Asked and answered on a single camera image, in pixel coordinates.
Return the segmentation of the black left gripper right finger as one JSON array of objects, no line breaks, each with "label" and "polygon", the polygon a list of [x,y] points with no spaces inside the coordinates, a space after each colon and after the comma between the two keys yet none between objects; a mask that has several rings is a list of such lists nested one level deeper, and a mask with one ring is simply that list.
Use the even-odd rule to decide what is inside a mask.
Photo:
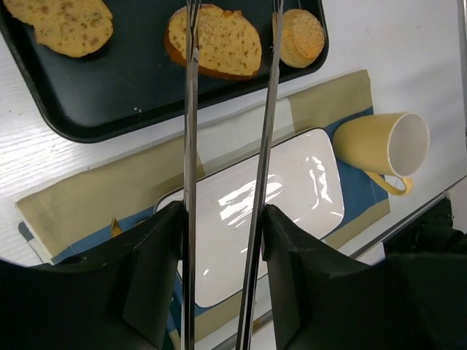
[{"label": "black left gripper right finger", "polygon": [[466,256],[395,254],[367,265],[278,207],[264,214],[278,349],[464,349]]}]

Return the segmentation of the metal tongs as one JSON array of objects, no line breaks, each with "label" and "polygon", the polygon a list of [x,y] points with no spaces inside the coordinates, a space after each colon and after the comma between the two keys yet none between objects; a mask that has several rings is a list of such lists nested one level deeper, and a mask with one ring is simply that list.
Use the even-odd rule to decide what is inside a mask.
[{"label": "metal tongs", "polygon": [[[195,286],[196,286],[196,156],[198,111],[198,12],[200,1],[186,3],[186,78],[185,78],[185,151],[183,205],[184,221],[182,236],[182,347],[195,347]],[[276,31],[269,72],[263,131],[252,206],[250,234],[247,247],[242,302],[236,348],[251,346],[255,291],[258,279],[260,246],[263,239],[262,213],[266,203],[266,187],[273,139],[274,117],[279,83],[279,61],[282,37],[283,1],[274,1]]]}]

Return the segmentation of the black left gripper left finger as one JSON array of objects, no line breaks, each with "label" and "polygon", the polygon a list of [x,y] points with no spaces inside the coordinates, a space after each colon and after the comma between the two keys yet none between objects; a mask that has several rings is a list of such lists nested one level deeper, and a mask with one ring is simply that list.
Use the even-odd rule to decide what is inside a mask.
[{"label": "black left gripper left finger", "polygon": [[3,349],[161,349],[183,207],[55,264],[1,261]]}]

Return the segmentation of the round bread bun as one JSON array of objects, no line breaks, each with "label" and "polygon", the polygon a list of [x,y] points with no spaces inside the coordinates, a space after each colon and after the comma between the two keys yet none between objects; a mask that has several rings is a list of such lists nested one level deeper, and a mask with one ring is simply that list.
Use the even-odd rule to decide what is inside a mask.
[{"label": "round bread bun", "polygon": [[325,46],[320,21],[305,9],[289,9],[282,15],[280,60],[303,69],[315,62]]}]

